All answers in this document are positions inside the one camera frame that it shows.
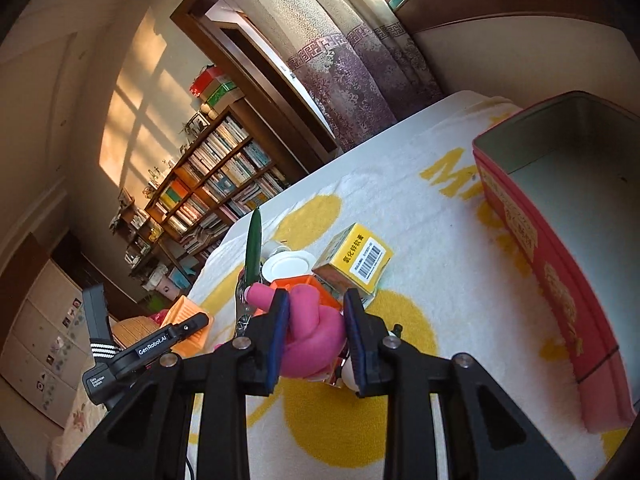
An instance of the white towel with yellow pattern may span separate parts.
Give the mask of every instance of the white towel with yellow pattern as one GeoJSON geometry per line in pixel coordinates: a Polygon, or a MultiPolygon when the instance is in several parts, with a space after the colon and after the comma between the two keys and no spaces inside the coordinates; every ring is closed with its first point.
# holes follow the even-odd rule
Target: white towel with yellow pattern
{"type": "MultiPolygon", "coordinates": [[[[471,153],[474,137],[519,108],[501,98],[466,108],[367,167],[318,190],[263,226],[316,256],[360,222],[394,250],[369,311],[422,352],[474,355],[527,413],[578,480],[593,478],[621,433],[589,434],[556,321],[531,269],[491,211],[471,153]]],[[[228,340],[245,240],[210,256],[190,299],[216,316],[208,349],[228,340]]],[[[189,456],[197,467],[200,401],[189,456]]],[[[253,480],[382,478],[386,397],[281,379],[271,397],[247,400],[253,480]]],[[[446,478],[442,440],[439,478],[446,478]]]]}

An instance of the yellow box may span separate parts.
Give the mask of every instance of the yellow box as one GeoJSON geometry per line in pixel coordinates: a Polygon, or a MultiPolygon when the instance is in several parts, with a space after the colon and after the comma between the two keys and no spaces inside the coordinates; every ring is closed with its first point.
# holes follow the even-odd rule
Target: yellow box
{"type": "Polygon", "coordinates": [[[358,289],[363,299],[376,286],[393,251],[362,224],[353,224],[335,235],[316,262],[313,272],[341,294],[358,289]]]}

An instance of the curtain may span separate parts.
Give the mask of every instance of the curtain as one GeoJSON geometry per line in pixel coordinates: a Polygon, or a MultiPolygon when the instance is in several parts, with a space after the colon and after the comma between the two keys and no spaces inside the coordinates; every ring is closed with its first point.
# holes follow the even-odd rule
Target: curtain
{"type": "Polygon", "coordinates": [[[442,98],[384,0],[234,0],[305,86],[346,151],[442,98]]]}

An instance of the barcode label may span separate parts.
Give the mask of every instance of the barcode label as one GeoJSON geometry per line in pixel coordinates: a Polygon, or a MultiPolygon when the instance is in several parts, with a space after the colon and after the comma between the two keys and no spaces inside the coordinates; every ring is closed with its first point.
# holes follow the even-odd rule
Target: barcode label
{"type": "Polygon", "coordinates": [[[360,251],[356,261],[351,266],[351,274],[354,274],[368,285],[385,253],[385,248],[369,237],[364,244],[363,250],[360,251]]]}

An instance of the white plate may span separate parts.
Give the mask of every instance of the white plate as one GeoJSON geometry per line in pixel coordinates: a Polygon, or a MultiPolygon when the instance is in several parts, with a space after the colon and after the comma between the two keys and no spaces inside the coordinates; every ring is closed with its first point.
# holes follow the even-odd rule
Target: white plate
{"type": "Polygon", "coordinates": [[[311,274],[316,257],[306,251],[285,251],[274,254],[262,266],[262,276],[268,282],[311,274]]]}

